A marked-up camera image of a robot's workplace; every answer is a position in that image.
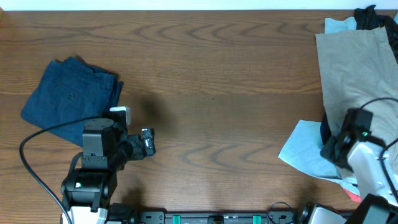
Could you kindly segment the khaki shorts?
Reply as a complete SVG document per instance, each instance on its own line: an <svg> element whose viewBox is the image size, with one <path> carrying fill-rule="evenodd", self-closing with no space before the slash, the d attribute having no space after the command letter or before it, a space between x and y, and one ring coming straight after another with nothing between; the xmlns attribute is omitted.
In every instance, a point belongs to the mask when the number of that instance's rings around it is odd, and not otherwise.
<svg viewBox="0 0 398 224"><path fill-rule="evenodd" d="M346 111L373 113L372 134L389 144L397 138L397 62L384 27L317 34L323 105L332 135Z"/></svg>

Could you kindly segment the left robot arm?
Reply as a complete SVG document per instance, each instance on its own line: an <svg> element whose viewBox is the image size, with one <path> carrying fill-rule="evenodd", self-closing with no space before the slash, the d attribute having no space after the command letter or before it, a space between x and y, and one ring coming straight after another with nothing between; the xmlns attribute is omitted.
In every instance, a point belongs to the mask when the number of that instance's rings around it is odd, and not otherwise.
<svg viewBox="0 0 398 224"><path fill-rule="evenodd" d="M118 185L117 173L129 161L155 154L155 131L145 128L128 134L126 123L109 118L87 121L83 129L83 151L71 162L61 187L62 223L139 223L139 215L128 205L111 203Z"/></svg>

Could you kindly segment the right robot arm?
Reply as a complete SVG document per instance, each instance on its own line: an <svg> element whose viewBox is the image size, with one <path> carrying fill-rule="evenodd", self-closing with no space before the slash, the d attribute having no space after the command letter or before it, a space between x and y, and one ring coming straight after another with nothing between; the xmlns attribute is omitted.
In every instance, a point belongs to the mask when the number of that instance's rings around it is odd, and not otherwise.
<svg viewBox="0 0 398 224"><path fill-rule="evenodd" d="M320 155L340 168L347 168L357 180L361 203L353 212L339 213L309 203L298 223L397 223L397 182L390 176L387 150L382 139L371 134L373 114L361 108L346 112L341 131L331 136Z"/></svg>

